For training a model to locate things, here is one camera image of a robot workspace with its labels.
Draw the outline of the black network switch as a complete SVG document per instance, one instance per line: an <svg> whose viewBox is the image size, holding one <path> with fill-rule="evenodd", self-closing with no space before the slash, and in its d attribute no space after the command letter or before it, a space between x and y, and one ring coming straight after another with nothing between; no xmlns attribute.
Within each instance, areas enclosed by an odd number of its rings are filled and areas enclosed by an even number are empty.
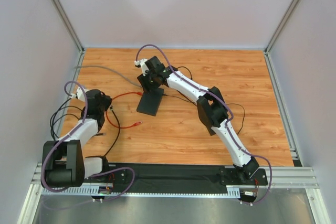
<svg viewBox="0 0 336 224"><path fill-rule="evenodd" d="M163 93L164 89L162 88L158 88L150 92L144 92L141 95L137 112L150 116L156 116L163 97Z"/></svg>

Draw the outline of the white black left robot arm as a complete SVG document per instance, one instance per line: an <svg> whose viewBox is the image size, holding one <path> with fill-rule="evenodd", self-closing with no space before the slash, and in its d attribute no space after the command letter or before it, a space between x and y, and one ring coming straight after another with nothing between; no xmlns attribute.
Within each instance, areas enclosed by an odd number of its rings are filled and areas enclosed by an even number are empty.
<svg viewBox="0 0 336 224"><path fill-rule="evenodd" d="M102 156L84 158L82 146L102 129L112 98L98 89L78 89L76 98L86 103L78 123L63 137L43 146L41 183L53 192L80 187L86 178L103 171L106 161Z"/></svg>

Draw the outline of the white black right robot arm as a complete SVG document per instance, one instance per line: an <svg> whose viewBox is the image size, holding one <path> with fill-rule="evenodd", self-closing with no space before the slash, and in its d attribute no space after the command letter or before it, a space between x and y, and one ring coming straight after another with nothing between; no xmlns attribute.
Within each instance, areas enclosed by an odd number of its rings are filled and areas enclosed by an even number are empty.
<svg viewBox="0 0 336 224"><path fill-rule="evenodd" d="M217 87L210 89L194 82L177 68L165 67L156 56L149 60L136 60L134 64L142 71L138 81L143 88L143 94L137 112L156 116L164 93L161 88L163 85L180 92L196 104L199 120L205 125L209 134L216 134L222 140L240 177L252 178L259 164L254 157L247 154L247 150L233 130L229 122L228 108Z"/></svg>

